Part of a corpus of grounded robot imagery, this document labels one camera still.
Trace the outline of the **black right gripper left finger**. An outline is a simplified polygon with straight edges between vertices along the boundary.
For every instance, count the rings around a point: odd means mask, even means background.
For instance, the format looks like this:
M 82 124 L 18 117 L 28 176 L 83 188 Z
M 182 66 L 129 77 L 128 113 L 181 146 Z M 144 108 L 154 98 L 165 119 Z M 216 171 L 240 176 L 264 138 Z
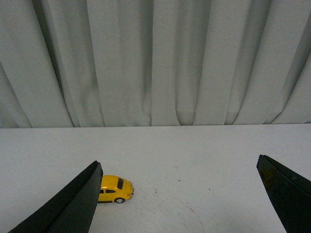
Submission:
M 91 163 L 12 233 L 87 233 L 97 206 L 102 167 Z

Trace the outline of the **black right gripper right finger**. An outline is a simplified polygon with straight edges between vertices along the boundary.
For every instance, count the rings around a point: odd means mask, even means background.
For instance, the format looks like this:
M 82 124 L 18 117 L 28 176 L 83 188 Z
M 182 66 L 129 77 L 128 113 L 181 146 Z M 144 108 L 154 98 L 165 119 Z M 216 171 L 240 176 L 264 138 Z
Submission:
M 267 155 L 257 170 L 267 195 L 288 233 L 311 231 L 311 182 Z

